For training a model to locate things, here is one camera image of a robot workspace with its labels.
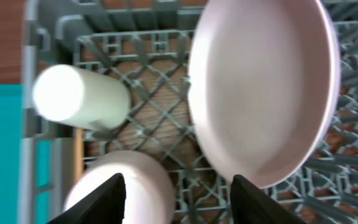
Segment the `gray dish rack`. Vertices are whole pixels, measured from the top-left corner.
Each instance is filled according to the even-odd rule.
[[[37,197],[47,193],[47,219],[59,215],[73,181],[73,129],[45,121],[32,107],[30,93],[44,61],[67,63],[115,76],[131,88],[135,104],[125,126],[111,134],[86,131],[85,142],[96,142],[86,165],[112,150],[140,150],[148,143],[162,149],[157,158],[166,165],[177,188],[174,223],[232,223],[228,184],[214,173],[197,150],[185,108],[190,81],[186,76],[189,46],[205,1],[28,0],[25,6],[22,82],[24,125],[18,223],[35,223]],[[314,154],[290,178],[266,194],[312,223],[358,223],[358,1],[326,0],[342,51],[343,89],[332,125]],[[158,62],[169,61],[162,66]],[[122,65],[133,63],[129,68]],[[145,73],[152,73],[148,85]],[[156,100],[162,88],[176,96]],[[137,114],[145,107],[158,112],[154,123]],[[167,144],[155,132],[169,122],[177,134]],[[130,126],[136,141],[120,136]],[[183,141],[192,142],[191,161],[177,154]],[[47,142],[41,155],[37,150]],[[39,184],[40,159],[48,156],[49,177]]]

